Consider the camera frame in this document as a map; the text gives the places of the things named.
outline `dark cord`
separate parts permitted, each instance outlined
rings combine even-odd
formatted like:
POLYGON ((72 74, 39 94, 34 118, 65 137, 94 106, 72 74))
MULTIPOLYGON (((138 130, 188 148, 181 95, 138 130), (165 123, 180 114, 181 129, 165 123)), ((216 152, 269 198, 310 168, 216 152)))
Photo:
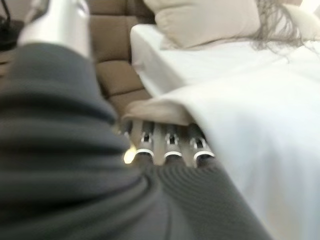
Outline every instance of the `dark cord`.
POLYGON ((1 0, 5 15, 6 15, 6 21, 4 23, 5 27, 8 28, 10 26, 10 22, 11 22, 11 14, 8 8, 8 5, 6 3, 5 0, 1 0))

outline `tufted beige headboard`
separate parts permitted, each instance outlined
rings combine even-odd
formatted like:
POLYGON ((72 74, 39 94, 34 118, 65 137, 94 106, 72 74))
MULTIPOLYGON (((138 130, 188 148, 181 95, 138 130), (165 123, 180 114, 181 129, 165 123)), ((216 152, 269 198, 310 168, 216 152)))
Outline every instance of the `tufted beige headboard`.
POLYGON ((88 0, 92 46, 103 94, 122 115, 126 106, 150 98, 131 67, 130 31, 138 23, 154 23, 143 0, 88 0))

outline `white fabric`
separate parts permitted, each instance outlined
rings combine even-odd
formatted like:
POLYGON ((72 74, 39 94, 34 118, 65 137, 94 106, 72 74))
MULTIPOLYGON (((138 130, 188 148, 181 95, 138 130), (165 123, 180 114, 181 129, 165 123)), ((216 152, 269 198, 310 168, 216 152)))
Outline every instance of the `white fabric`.
POLYGON ((180 48, 247 37, 260 27, 255 0, 144 0, 159 29, 180 48))
POLYGON ((245 42, 163 51, 157 34, 132 31, 133 65, 152 101, 186 108, 275 239, 319 239, 319 56, 300 47, 288 63, 245 42))
POLYGON ((289 11, 303 40, 320 40, 320 19, 315 14, 291 4, 284 4, 284 7, 289 11))
POLYGON ((154 97, 208 79, 263 68, 282 58, 269 50, 255 51, 244 41, 163 50, 164 39, 155 25, 138 24, 131 30, 132 65, 154 97))

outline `white pillow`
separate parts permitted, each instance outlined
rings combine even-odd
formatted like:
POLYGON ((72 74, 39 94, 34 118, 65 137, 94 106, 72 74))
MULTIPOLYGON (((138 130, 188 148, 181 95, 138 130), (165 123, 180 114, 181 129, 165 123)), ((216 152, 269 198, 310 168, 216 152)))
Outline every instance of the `white pillow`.
POLYGON ((284 7, 289 11, 303 40, 320 40, 320 19, 315 14, 291 4, 284 4, 284 7))
POLYGON ((159 29, 180 48, 257 32, 256 0, 144 0, 159 29))

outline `white bed sheet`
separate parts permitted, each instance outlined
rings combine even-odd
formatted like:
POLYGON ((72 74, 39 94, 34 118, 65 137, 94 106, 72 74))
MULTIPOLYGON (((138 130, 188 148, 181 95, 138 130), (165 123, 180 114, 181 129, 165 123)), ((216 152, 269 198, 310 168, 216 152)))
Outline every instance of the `white bed sheet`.
POLYGON ((255 51, 248 41, 166 50, 162 48, 165 37, 153 24, 134 26, 130 37, 132 65, 153 97, 257 70, 283 59, 269 50, 255 51))
POLYGON ((146 106, 188 111, 274 239, 320 239, 320 42, 318 54, 302 46, 282 57, 248 42, 161 50, 152 25, 131 37, 133 65, 156 97, 146 106))

